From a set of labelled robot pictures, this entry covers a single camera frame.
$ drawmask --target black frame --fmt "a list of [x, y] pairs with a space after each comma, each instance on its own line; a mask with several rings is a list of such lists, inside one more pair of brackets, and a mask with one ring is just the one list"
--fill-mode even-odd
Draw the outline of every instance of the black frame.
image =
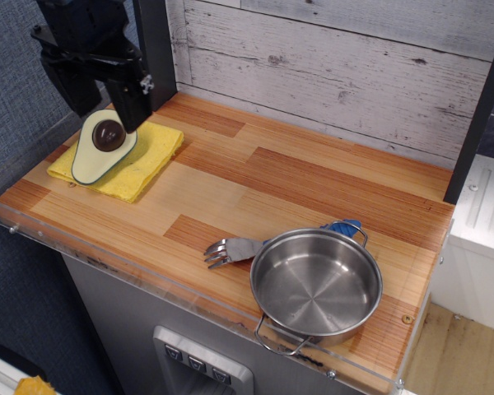
[[446, 190], [445, 202], [456, 204], [463, 190], [464, 182], [472, 166], [479, 142], [481, 141], [488, 119], [494, 107], [494, 59], [488, 72], [485, 86], [479, 96], [478, 106], [474, 111], [472, 122], [468, 128], [467, 137], [464, 139], [463, 147], [455, 164], [454, 173]]
[[166, 0], [133, 0], [139, 47], [155, 88], [151, 109], [156, 111], [177, 93]]

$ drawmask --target yellow sponge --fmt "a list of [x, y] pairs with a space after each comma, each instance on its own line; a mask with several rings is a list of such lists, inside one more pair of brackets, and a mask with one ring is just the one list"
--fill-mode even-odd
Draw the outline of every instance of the yellow sponge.
[[14, 395], [56, 395], [56, 392], [40, 376], [36, 376], [21, 379], [16, 386]]
[[[183, 133], [157, 123], [145, 122], [137, 129], [137, 144], [117, 165], [103, 177], [85, 188], [93, 189], [124, 200], [134, 202], [139, 193], [166, 165], [183, 142]], [[49, 168], [48, 174], [68, 182], [75, 182], [72, 164], [75, 142]]]

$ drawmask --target white wooden wall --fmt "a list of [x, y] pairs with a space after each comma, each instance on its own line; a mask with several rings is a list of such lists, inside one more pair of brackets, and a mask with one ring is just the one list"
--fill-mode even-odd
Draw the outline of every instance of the white wooden wall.
[[452, 168], [494, 0], [167, 0], [180, 91]]

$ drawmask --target gray fabric wall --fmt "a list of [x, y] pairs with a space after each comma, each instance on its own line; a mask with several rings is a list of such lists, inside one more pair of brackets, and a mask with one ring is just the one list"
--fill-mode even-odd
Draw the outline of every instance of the gray fabric wall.
[[[0, 193], [82, 122], [40, 66], [37, 23], [35, 0], [0, 0]], [[134, 23], [127, 34], [136, 41]], [[0, 344], [43, 368], [61, 393], [114, 393], [72, 291], [57, 253], [0, 226]]]

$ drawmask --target blue handle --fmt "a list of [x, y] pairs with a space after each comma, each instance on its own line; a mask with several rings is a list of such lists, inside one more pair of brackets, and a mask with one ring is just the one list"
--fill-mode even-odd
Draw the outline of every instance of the blue handle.
[[[344, 222], [349, 222], [350, 224], [353, 224], [354, 226], [360, 228], [361, 227], [361, 222], [357, 220], [343, 220]], [[347, 237], [353, 237], [358, 230], [354, 228], [351, 225], [346, 225], [346, 224], [341, 224], [339, 222], [335, 222], [333, 224], [326, 224], [323, 226], [320, 226], [321, 229], [329, 229], [334, 232], [342, 233], [343, 235]]]

